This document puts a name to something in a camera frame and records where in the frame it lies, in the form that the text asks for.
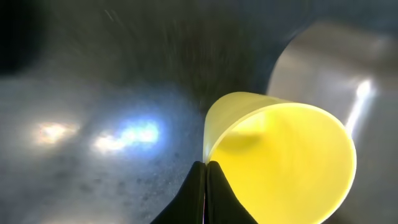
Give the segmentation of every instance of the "speckled surface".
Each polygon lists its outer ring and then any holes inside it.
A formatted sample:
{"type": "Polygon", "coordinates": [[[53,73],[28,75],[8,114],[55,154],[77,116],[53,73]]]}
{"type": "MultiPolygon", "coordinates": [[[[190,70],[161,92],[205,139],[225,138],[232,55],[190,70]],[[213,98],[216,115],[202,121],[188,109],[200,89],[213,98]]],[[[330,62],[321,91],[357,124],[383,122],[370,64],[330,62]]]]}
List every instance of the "speckled surface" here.
{"type": "Polygon", "coordinates": [[[149,223],[201,160],[210,105],[265,93],[279,54],[315,18],[398,31],[387,1],[2,2],[2,224],[149,223]],[[73,133],[37,143],[44,123],[73,133]],[[93,144],[148,123],[155,141],[93,144]]]}

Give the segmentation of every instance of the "plastic cup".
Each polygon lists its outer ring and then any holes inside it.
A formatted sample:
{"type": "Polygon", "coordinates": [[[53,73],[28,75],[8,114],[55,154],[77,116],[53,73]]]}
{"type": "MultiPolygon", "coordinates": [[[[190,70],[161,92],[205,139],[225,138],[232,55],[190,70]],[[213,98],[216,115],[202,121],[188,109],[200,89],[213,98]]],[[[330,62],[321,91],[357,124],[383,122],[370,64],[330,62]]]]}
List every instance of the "plastic cup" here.
{"type": "Polygon", "coordinates": [[[203,160],[217,161],[258,223],[321,223],[354,180],[351,136],[315,106],[230,93],[209,110],[203,160]]]}

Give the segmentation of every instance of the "scratch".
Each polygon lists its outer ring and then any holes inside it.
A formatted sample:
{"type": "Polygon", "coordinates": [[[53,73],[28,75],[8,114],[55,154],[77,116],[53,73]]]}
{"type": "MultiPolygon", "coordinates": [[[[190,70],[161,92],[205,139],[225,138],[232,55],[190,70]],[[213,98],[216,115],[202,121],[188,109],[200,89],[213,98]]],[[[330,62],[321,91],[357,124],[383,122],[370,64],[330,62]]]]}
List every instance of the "scratch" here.
{"type": "Polygon", "coordinates": [[[109,16],[109,18],[111,19],[111,21],[113,22],[113,18],[111,16],[111,14],[108,12],[108,10],[105,9],[105,13],[109,16]]]}

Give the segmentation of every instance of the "metal surface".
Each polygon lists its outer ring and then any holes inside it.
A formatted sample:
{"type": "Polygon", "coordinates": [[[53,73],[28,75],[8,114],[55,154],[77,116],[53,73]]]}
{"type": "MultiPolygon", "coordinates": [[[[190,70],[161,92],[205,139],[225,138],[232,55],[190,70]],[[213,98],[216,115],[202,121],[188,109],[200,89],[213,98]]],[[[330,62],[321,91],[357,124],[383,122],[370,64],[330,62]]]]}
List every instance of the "metal surface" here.
{"type": "Polygon", "coordinates": [[[397,60],[397,40],[324,22],[277,61],[268,94],[329,111],[355,141],[353,187],[327,223],[398,223],[397,60]]]}

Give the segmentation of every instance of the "black object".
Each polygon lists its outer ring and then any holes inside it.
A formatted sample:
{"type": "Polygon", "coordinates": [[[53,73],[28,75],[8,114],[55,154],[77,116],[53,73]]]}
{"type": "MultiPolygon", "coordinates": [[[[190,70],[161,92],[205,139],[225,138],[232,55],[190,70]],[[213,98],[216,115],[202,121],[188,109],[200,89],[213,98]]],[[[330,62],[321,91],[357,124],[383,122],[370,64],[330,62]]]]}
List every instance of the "black object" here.
{"type": "Polygon", "coordinates": [[[257,223],[239,203],[215,161],[207,166],[194,162],[175,198],[152,224],[203,223],[203,218],[206,224],[257,223]]]}

